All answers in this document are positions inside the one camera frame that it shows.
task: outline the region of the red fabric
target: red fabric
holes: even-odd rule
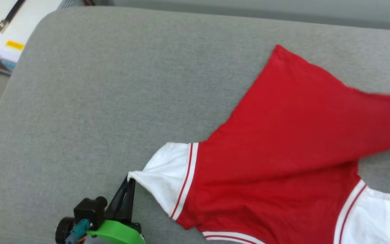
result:
[[[269,244],[332,243],[358,160],[390,149],[390,96],[348,88],[277,46],[205,142],[177,222]]]

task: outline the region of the red and white shirt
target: red and white shirt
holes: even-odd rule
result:
[[[390,194],[358,160],[390,149],[390,96],[277,46],[204,142],[167,143],[129,177],[185,229],[244,244],[390,244]]]

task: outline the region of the gray table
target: gray table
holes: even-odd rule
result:
[[[347,85],[390,93],[388,30],[111,7],[48,15],[0,104],[0,244],[53,243],[81,199],[110,199],[165,142],[206,139],[277,43]],[[390,192],[390,151],[360,175]],[[133,219],[149,244],[205,242],[142,187]]]

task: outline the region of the gray wall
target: gray wall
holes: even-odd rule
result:
[[[109,0],[116,6],[390,29],[390,0]]]

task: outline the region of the yellow sticker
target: yellow sticker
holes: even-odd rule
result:
[[[16,49],[19,49],[19,50],[22,50],[25,47],[25,45],[17,43],[17,42],[14,42],[14,41],[11,41],[11,40],[9,40],[6,43],[6,46],[10,46],[12,48],[16,48]]]

